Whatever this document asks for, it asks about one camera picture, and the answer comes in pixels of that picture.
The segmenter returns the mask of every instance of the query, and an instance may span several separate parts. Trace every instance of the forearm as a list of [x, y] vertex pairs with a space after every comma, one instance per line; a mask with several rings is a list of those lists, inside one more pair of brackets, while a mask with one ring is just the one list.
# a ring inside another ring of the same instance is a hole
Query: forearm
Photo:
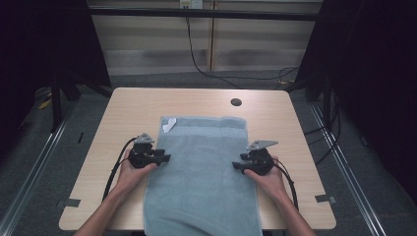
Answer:
[[273, 200], [285, 218], [286, 225], [291, 235], [316, 235], [286, 193], [276, 193]]
[[111, 217], [126, 197], [125, 191], [115, 187], [75, 235], [102, 236]]

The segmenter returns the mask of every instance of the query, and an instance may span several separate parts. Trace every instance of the wooden table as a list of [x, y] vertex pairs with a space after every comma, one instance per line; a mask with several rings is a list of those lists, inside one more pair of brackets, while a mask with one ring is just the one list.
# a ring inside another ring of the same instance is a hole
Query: wooden table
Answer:
[[[232, 105], [233, 98], [239, 98], [242, 104]], [[335, 226], [329, 203], [316, 202], [315, 196], [325, 194], [325, 190], [285, 91], [118, 88], [113, 92], [70, 196], [70, 199], [81, 202], [78, 207], [65, 207], [59, 222], [61, 229], [76, 230], [89, 218], [101, 203], [108, 176], [123, 145], [143, 132], [157, 140], [162, 116], [235, 116], [245, 119], [250, 143], [253, 140], [279, 141], [268, 150], [277, 155], [288, 169], [295, 182], [300, 211], [312, 228], [331, 229]], [[142, 181], [120, 207], [110, 229], [144, 229], [146, 182]], [[290, 195], [289, 186], [285, 184]], [[286, 228], [273, 202], [260, 189], [258, 195], [263, 229]]]

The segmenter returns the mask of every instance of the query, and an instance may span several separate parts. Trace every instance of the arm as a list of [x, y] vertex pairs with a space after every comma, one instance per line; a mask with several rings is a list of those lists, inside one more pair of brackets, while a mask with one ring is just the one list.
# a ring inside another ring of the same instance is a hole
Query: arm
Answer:
[[[127, 149], [125, 158], [128, 156], [129, 150]], [[155, 167], [156, 164], [149, 164], [145, 168], [136, 169], [128, 160], [123, 161], [120, 165], [119, 179], [116, 186], [75, 235], [103, 235], [108, 222], [125, 198], [135, 189], [141, 179]]]
[[273, 199], [285, 219], [291, 235], [315, 235], [313, 229], [294, 206], [285, 191], [281, 171], [274, 167], [270, 173], [260, 176], [252, 170], [246, 169], [245, 174], [251, 177], [267, 195]]

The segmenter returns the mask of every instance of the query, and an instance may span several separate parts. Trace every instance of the round hole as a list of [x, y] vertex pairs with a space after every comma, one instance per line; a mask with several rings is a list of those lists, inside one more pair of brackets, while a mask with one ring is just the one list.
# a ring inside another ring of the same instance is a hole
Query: round hole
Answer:
[[240, 100], [239, 98], [233, 98], [230, 103], [232, 103], [232, 105], [234, 106], [240, 106], [242, 105], [242, 100]]

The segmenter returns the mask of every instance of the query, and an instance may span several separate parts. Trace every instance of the towel tag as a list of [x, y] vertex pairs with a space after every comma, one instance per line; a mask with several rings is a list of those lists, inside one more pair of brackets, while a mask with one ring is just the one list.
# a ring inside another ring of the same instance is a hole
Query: towel tag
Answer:
[[168, 133], [172, 129], [172, 127], [174, 127], [175, 123], [177, 123], [177, 119], [176, 118], [170, 118], [168, 120], [168, 124], [162, 126], [163, 133], [165, 133], [165, 134]]

